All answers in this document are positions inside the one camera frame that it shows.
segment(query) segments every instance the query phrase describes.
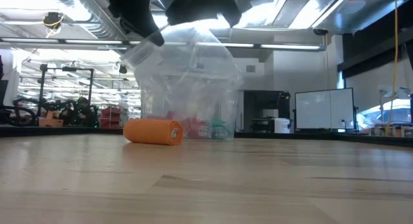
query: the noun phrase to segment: green object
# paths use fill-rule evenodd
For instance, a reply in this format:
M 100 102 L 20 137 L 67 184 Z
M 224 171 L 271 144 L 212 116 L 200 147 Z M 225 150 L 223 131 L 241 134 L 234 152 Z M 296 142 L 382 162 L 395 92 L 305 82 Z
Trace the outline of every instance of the green object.
M 231 135 L 231 131 L 225 125 L 225 122 L 220 119 L 213 119 L 212 124 L 212 139 L 227 139 Z

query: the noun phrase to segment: plastic bag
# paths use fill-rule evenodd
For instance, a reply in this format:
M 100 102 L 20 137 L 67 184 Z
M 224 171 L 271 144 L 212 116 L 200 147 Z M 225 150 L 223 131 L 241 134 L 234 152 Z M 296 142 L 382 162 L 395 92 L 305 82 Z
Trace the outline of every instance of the plastic bag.
M 231 53 L 196 23 L 162 35 L 163 46 L 146 39 L 122 57 L 135 70 L 142 118 L 179 121 L 187 139 L 232 139 L 242 78 Z

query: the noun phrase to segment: yellow cable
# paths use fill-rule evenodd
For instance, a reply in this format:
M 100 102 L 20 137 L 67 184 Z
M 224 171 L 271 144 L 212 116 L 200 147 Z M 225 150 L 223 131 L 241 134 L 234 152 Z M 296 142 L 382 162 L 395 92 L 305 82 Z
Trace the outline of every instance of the yellow cable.
M 46 38 L 49 38 L 50 36 L 53 35 L 54 30 L 56 29 L 56 27 L 57 27 L 57 25 L 55 25 L 55 26 L 53 27 L 53 29 L 47 34 Z
M 391 101 L 391 106 L 390 106 L 390 119 L 388 120 L 388 127 L 390 127 L 390 124 L 393 119 L 393 100 L 396 97 L 396 80 L 397 80 L 397 75 L 398 75 L 398 58 L 399 58 L 399 21 L 398 21 L 398 0 L 394 0 L 395 4 L 395 9 L 394 9 L 394 38 L 396 40 L 395 42 L 395 47 L 396 47 L 396 53 L 394 55 L 394 74 L 393 74 L 393 95 L 392 95 L 392 101 Z
M 43 16 L 43 24 L 44 24 L 45 26 L 55 26 L 55 25 L 58 25 L 59 23 L 61 23 L 61 22 L 63 21 L 63 18 L 65 18 L 64 15 L 63 15 L 62 18 L 61 18 L 60 20 L 58 20 L 57 22 L 55 22 L 55 23 L 53 23 L 53 24 L 46 24 L 46 23 L 45 23 L 46 17 Z

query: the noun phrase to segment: cable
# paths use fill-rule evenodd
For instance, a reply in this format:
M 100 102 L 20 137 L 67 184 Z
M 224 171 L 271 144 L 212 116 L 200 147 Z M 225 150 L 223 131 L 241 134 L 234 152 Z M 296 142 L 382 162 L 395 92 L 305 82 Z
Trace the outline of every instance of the cable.
M 330 72 L 329 72 L 329 67 L 328 67 L 328 50 L 327 50 L 327 46 L 328 46 L 328 37 L 327 35 L 323 36 L 323 44 L 326 46 L 326 50 L 324 53 L 324 59 L 323 59 L 323 64 L 324 64 L 324 69 L 325 69 L 325 90 L 327 90 L 330 86 L 329 86 L 329 81 L 330 81 Z
M 397 81 L 397 75 L 398 75 L 398 58 L 399 58 L 399 13 L 398 13 L 398 0 L 394 0 L 395 4 L 395 9 L 394 9 L 394 38 L 395 38 L 395 47 L 396 47 L 396 53 L 394 54 L 394 74 L 393 74 L 393 95 L 392 95 L 392 101 L 390 105 L 390 119 L 388 120 L 388 125 L 387 127 L 390 127 L 390 124 L 393 119 L 393 100 L 396 98 L 396 81 Z
M 46 28 L 46 34 L 48 34 L 49 36 L 54 36 L 56 34 L 59 34 L 61 30 L 62 28 L 58 28 L 56 31 Z
M 43 16 L 43 24 L 44 24 L 45 26 L 54 26 L 54 27 L 56 27 L 58 24 L 60 24 L 60 23 L 63 21 L 64 18 L 65 18 L 65 15 L 63 15 L 62 18 L 61 18 L 60 20 L 56 21 L 55 23 L 46 24 L 46 23 L 45 23 L 46 16 Z

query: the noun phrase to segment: whiteboard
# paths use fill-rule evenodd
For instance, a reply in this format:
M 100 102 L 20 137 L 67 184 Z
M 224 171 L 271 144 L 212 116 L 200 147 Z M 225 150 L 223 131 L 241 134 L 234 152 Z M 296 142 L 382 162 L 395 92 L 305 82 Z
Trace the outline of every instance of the whiteboard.
M 353 106 L 351 88 L 297 93 L 296 128 L 353 129 Z
M 337 129 L 354 128 L 353 90 L 339 89 L 330 91 L 331 127 Z

